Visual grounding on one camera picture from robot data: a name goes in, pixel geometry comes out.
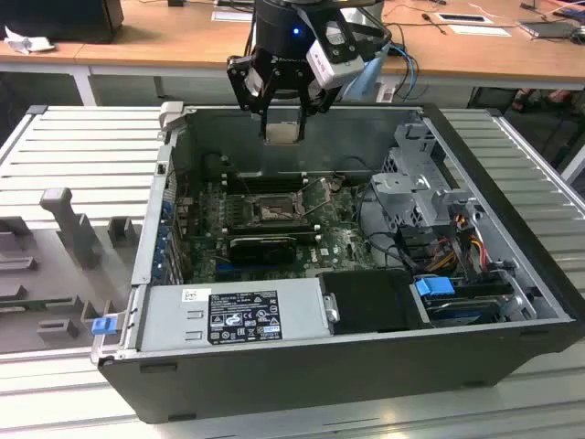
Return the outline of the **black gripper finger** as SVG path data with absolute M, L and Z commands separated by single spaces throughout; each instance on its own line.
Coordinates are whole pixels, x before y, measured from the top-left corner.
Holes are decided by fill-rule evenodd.
M 280 72 L 271 60 L 270 53 L 253 53 L 246 57 L 229 57 L 227 66 L 229 82 L 240 109 L 261 118 L 260 134 L 263 140 L 266 139 L 268 109 L 280 79 Z M 247 83 L 247 79 L 253 74 L 261 80 L 260 90 L 256 95 Z
M 300 110 L 299 118 L 297 121 L 298 125 L 298 140 L 304 139 L 304 132 L 307 119 L 310 116 L 318 113 L 326 113 L 334 103 L 338 93 L 342 90 L 341 87 L 333 89 L 321 89 L 315 97 L 311 98 L 309 94 L 309 83 L 300 82 L 297 86 L 297 91 L 300 99 Z

